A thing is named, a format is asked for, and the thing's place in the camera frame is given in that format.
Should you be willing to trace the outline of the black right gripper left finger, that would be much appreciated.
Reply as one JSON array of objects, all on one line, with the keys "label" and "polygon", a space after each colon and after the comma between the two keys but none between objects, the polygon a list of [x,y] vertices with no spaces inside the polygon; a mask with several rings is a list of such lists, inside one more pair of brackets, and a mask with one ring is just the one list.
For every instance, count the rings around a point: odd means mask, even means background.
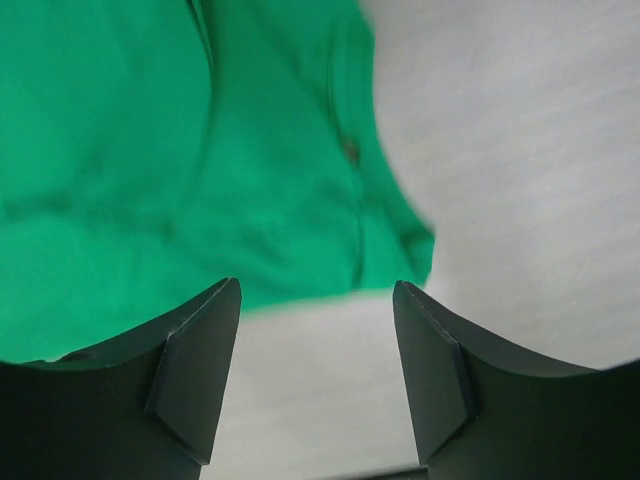
[{"label": "black right gripper left finger", "polygon": [[241,310],[222,280],[54,362],[1,366],[5,479],[196,479],[209,464]]}]

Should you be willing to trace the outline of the green t shirt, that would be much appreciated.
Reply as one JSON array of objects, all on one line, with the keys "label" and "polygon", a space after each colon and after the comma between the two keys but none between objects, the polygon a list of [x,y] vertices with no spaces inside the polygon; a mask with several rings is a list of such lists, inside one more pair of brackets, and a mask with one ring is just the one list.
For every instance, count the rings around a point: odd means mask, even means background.
[{"label": "green t shirt", "polygon": [[355,1],[1,5],[1,357],[238,279],[245,309],[424,283]]}]

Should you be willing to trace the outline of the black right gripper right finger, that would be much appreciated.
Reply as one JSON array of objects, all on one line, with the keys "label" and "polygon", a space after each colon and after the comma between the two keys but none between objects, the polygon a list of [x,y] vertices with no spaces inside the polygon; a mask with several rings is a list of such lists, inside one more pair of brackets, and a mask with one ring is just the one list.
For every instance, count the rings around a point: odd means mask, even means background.
[{"label": "black right gripper right finger", "polygon": [[519,346],[416,286],[393,292],[419,462],[432,479],[635,479],[639,364],[591,369]]}]

